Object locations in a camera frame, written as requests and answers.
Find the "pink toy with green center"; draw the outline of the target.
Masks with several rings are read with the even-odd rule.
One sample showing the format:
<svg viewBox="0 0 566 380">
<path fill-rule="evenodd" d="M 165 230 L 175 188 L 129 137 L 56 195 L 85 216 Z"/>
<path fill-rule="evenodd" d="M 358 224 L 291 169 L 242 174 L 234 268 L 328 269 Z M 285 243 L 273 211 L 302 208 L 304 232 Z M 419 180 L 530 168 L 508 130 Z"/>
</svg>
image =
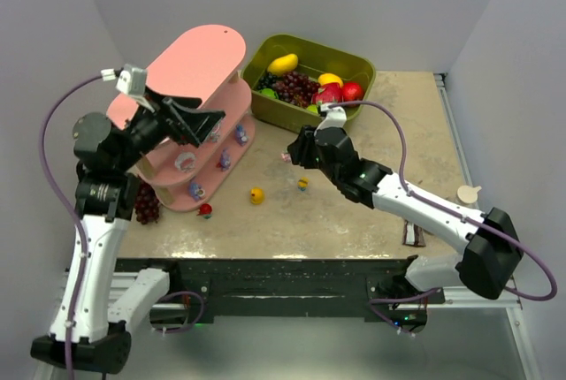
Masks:
<svg viewBox="0 0 566 380">
<path fill-rule="evenodd" d="M 281 154 L 281 158 L 282 158 L 282 160 L 283 160 L 284 162 L 286 162 L 286 163 L 291 163 L 291 162 L 292 162 L 291 156 L 290 156 L 288 153 L 282 153 L 282 154 Z"/>
</svg>

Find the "pink round toy white face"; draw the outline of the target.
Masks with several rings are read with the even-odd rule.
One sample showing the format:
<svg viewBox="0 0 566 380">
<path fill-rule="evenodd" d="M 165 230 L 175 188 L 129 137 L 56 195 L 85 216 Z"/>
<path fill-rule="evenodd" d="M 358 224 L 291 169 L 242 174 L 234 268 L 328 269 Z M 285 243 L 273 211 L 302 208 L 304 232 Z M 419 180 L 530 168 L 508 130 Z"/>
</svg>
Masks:
<svg viewBox="0 0 566 380">
<path fill-rule="evenodd" d="M 182 152 L 176 157 L 174 167 L 181 172 L 191 172 L 195 168 L 196 155 L 193 152 Z"/>
</svg>

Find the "purple bunny toy blue bow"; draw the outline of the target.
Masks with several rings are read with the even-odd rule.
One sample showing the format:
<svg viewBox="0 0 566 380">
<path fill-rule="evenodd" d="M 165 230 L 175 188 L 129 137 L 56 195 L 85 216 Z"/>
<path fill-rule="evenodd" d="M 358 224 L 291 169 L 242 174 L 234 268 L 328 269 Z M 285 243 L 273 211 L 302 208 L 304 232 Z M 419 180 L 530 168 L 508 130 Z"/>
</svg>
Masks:
<svg viewBox="0 0 566 380">
<path fill-rule="evenodd" d="M 236 140 L 236 142 L 244 147 L 248 144 L 249 142 L 249 137 L 247 134 L 246 129 L 244 128 L 243 124 L 238 124 L 235 129 L 234 129 L 234 138 Z"/>
</svg>

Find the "yellow duck toy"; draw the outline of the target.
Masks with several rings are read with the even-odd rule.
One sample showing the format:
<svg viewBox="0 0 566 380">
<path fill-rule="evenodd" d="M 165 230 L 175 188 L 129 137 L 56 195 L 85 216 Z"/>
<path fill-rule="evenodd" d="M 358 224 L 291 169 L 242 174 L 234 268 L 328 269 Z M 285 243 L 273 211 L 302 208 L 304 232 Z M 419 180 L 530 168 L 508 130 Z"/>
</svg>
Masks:
<svg viewBox="0 0 566 380">
<path fill-rule="evenodd" d="M 250 190 L 250 201 L 254 205 L 264 202 L 264 191 L 260 187 L 253 187 Z"/>
</svg>

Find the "purple bunny toy with strawberry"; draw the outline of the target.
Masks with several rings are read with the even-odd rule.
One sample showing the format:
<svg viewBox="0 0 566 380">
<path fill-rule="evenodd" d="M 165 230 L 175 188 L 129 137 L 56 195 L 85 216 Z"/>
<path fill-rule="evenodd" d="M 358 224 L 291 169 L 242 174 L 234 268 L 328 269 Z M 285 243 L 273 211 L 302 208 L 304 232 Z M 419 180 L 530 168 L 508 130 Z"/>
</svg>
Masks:
<svg viewBox="0 0 566 380">
<path fill-rule="evenodd" d="M 194 201 L 201 201 L 206 196 L 203 186 L 195 181 L 189 183 L 187 190 Z"/>
</svg>

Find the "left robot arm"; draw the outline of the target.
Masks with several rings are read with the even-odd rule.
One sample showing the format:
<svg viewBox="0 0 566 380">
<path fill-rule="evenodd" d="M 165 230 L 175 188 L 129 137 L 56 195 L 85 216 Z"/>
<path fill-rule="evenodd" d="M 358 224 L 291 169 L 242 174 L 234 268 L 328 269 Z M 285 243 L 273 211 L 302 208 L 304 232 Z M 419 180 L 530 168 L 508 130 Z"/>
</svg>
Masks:
<svg viewBox="0 0 566 380">
<path fill-rule="evenodd" d="M 30 354 L 65 369 L 118 374 L 126 365 L 137 328 L 152 307 L 175 296 L 171 268 L 145 268 L 116 300 L 109 302 L 122 239 L 127 232 L 140 180 L 130 172 L 163 140 L 202 145 L 225 117 L 198 98 L 145 91 L 125 128 L 105 114 L 90 112 L 73 127 L 79 182 L 75 202 L 61 201 L 75 224 L 73 258 L 65 292 L 49 332 L 36 338 Z"/>
</svg>

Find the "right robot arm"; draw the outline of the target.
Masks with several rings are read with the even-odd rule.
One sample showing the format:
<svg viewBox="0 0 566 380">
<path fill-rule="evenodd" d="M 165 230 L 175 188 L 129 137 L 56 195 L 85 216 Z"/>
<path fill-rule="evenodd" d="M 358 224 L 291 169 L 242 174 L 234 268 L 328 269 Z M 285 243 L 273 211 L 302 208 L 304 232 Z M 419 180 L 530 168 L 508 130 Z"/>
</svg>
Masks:
<svg viewBox="0 0 566 380">
<path fill-rule="evenodd" d="M 411 259 L 404 280 L 416 291 L 463 285 L 496 300 L 523 257 L 507 212 L 465 208 L 403 183 L 397 172 L 360 157 L 340 127 L 306 125 L 287 151 L 292 164 L 323 172 L 348 200 L 401 217 L 455 250 L 440 258 Z"/>
</svg>

